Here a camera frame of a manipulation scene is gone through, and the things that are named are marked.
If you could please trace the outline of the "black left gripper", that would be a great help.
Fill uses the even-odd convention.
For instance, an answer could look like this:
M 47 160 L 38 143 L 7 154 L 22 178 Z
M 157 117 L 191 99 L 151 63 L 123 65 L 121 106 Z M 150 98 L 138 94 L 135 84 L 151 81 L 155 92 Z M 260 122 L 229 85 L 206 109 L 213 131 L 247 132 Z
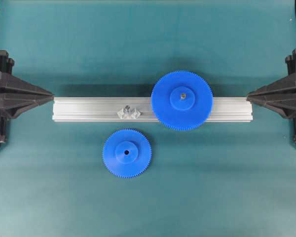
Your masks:
M 7 118 L 16 119 L 22 113 L 53 100 L 54 95 L 13 75 L 14 60 L 8 52 L 0 50 L 0 99 L 36 99 L 4 100 L 0 105 L 0 146 L 6 142 Z

